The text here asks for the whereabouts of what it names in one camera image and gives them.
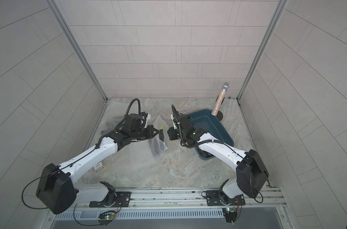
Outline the teal plastic bin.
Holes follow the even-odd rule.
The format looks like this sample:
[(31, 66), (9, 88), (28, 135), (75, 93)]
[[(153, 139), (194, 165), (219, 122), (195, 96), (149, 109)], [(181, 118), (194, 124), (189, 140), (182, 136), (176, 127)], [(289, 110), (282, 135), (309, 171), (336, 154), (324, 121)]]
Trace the teal plastic bin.
[(229, 146), (234, 147), (234, 142), (227, 132), (225, 127), (221, 123), (221, 119), (213, 116), (210, 109), (202, 109), (190, 114), (180, 114), (184, 120), (184, 129), (189, 126), (192, 126), (194, 129), (201, 128), (202, 130), (211, 134), (218, 141), (228, 145), (227, 147), (221, 144), (227, 151), (234, 154), (232, 150), (229, 149)]

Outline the clear zip-top bag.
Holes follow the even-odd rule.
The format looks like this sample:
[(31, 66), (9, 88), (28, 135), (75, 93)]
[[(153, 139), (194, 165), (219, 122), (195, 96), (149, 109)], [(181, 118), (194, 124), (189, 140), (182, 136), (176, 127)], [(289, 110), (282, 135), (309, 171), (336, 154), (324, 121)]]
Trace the clear zip-top bag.
[(109, 100), (99, 125), (98, 133), (100, 135), (113, 130), (123, 120), (131, 100), (131, 98), (115, 98)]
[(116, 181), (119, 187), (162, 187), (164, 175), (160, 174), (162, 155), (168, 150), (166, 142), (159, 135), (139, 143), (132, 143), (122, 149), (116, 163)]

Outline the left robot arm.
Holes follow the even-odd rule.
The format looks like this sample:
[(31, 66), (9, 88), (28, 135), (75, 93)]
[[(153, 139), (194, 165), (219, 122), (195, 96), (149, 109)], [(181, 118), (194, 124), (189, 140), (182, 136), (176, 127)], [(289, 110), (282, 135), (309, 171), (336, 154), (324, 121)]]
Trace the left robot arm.
[(131, 142), (154, 138), (159, 131), (147, 124), (149, 119), (146, 112), (126, 115), (123, 123), (101, 136), (96, 146), (60, 165), (47, 165), (40, 177), (36, 197), (56, 215), (80, 203), (98, 202), (103, 207), (117, 203), (116, 189), (107, 182), (81, 186), (76, 183), (99, 162)]

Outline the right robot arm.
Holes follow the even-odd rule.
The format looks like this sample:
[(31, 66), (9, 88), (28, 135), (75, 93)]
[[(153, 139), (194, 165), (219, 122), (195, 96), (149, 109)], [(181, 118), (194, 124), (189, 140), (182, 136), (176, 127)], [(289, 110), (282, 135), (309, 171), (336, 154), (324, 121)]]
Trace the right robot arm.
[(184, 114), (172, 114), (173, 127), (169, 128), (171, 140), (179, 139), (186, 148), (198, 148), (227, 164), (236, 173), (236, 178), (223, 183), (219, 188), (223, 201), (239, 195), (256, 198), (269, 177), (258, 152), (237, 149), (218, 140), (208, 131), (194, 128)]

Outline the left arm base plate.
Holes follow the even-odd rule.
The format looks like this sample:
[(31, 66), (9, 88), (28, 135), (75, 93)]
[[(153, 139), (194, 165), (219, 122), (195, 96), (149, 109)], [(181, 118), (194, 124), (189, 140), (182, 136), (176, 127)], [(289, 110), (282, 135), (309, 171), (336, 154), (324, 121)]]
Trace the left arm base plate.
[(102, 201), (91, 201), (90, 208), (117, 208), (128, 207), (131, 198), (131, 192), (109, 193)]

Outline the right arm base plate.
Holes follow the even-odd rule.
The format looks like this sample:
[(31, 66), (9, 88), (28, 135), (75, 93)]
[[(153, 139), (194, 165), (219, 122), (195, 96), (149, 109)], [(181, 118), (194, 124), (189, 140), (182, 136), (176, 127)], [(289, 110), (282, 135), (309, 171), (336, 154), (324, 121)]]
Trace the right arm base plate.
[(206, 190), (201, 192), (201, 196), (207, 201), (208, 206), (236, 206), (246, 205), (243, 195), (228, 198), (223, 191)]

